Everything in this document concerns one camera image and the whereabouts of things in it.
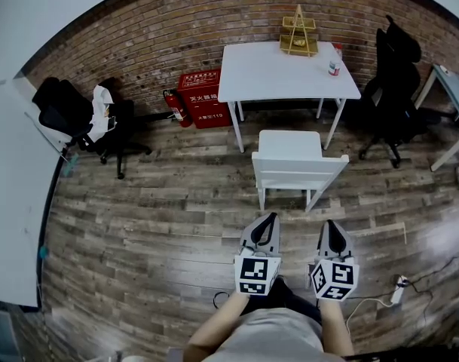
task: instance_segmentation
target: fire extinguisher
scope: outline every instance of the fire extinguisher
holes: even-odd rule
[[[182,127],[187,127],[192,125],[191,116],[187,113],[184,108],[184,103],[182,99],[177,94],[175,90],[164,90],[163,93],[164,99],[166,100],[167,105],[173,111],[174,116],[177,121],[180,122]]]

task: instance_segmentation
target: table leg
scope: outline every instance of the table leg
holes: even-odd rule
[[[244,114],[243,114],[243,107],[241,106],[241,101],[237,101],[237,109],[239,110],[239,118],[241,119],[241,122],[244,122]]]
[[[320,103],[318,103],[318,111],[317,111],[317,119],[320,118],[320,115],[321,115],[321,109],[323,107],[323,101],[325,100],[325,98],[321,98],[320,99]]]
[[[239,131],[239,124],[237,123],[236,116],[236,103],[228,102],[229,113],[231,114],[232,126],[234,128],[234,133],[236,134],[237,144],[239,145],[239,150],[241,153],[244,153],[243,139],[241,138],[241,132]]]
[[[326,143],[325,143],[325,146],[323,147],[325,150],[328,149],[329,142],[333,138],[333,134],[335,132],[336,125],[338,124],[338,121],[340,120],[341,113],[343,112],[344,104],[346,103],[346,101],[347,101],[346,99],[341,99],[340,106],[338,107],[338,111],[336,112],[335,119],[333,120],[332,128],[329,129],[328,138],[326,138]]]
[[[435,81],[435,78],[437,77],[437,74],[435,70],[432,67],[432,72],[430,73],[430,76],[427,79],[427,82],[424,85],[424,88],[422,88],[422,91],[418,95],[417,100],[415,101],[415,108],[418,109],[422,102],[424,101],[425,97],[427,96],[428,92],[430,91],[432,84]]]
[[[435,164],[433,164],[430,169],[434,172],[439,167],[441,167],[449,158],[454,155],[459,150],[459,140],[447,151],[442,157],[440,157]]]

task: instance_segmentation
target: red fire extinguisher box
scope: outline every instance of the red fire extinguisher box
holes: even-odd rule
[[[230,126],[228,105],[217,101],[221,69],[184,74],[177,92],[198,129]]]

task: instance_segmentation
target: gray desk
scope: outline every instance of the gray desk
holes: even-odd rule
[[[436,64],[433,65],[432,72],[425,83],[424,88],[422,89],[420,95],[418,96],[417,100],[415,101],[415,107],[418,109],[422,102],[424,101],[425,97],[427,96],[430,88],[432,87],[435,78],[438,78],[442,83],[442,86],[447,91],[447,94],[450,96],[451,101],[454,104],[454,107],[457,109],[459,113],[459,75],[450,72],[449,75],[446,75],[440,66]],[[435,164],[433,164],[430,169],[434,172],[439,167],[441,167],[452,155],[454,155],[459,150],[459,140],[447,151],[445,154],[440,157]]]

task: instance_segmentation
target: power strip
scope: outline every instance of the power strip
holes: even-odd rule
[[[408,285],[409,285],[409,280],[405,276],[399,275],[398,281],[395,284],[395,291],[393,291],[393,295],[390,298],[390,301],[392,302],[392,304],[396,305],[400,303],[400,301],[402,300],[403,290]]]

